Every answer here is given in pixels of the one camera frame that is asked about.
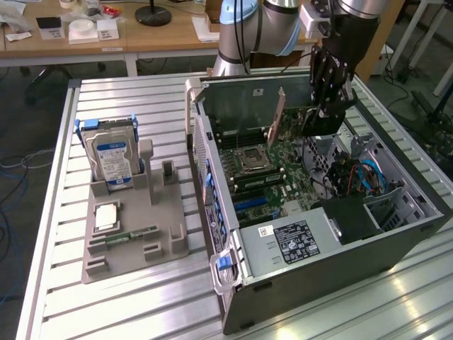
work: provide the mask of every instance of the aluminum extrusion table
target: aluminum extrusion table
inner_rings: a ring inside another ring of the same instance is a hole
[[[413,339],[429,334],[432,339],[451,339],[451,223],[390,271],[247,331],[222,334],[185,146],[184,82],[202,75],[87,80],[68,90],[17,339]],[[361,81],[354,87],[453,207],[452,182]],[[140,137],[153,139],[151,165],[172,159],[178,167],[190,255],[84,285],[81,258],[91,175],[73,133],[74,120],[126,118],[132,113],[138,117]],[[355,109],[348,111],[347,119],[358,133],[367,132]]]

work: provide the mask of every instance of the tape roll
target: tape roll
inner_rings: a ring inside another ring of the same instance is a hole
[[[71,9],[77,4],[77,0],[59,0],[59,5],[63,9]]]

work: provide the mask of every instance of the product label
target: product label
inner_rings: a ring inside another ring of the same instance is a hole
[[[132,170],[125,158],[126,143],[102,144],[96,147],[105,180],[110,184],[123,184],[130,181]]]
[[[260,237],[265,237],[269,235],[274,235],[274,227],[272,225],[266,225],[265,227],[258,228]]]
[[[306,221],[275,228],[274,233],[287,264],[320,254]]]

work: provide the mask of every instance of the ventilation grill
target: ventilation grill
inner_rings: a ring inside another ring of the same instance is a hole
[[[198,171],[200,172],[202,183],[206,179],[206,149],[205,143],[203,142],[203,131],[200,127],[199,120],[195,119],[195,158],[198,164]]]

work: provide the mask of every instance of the black lamp stand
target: black lamp stand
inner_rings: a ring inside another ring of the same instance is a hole
[[[143,25],[163,26],[171,21],[171,13],[164,7],[155,6],[154,0],[149,0],[149,6],[135,11],[135,18]]]

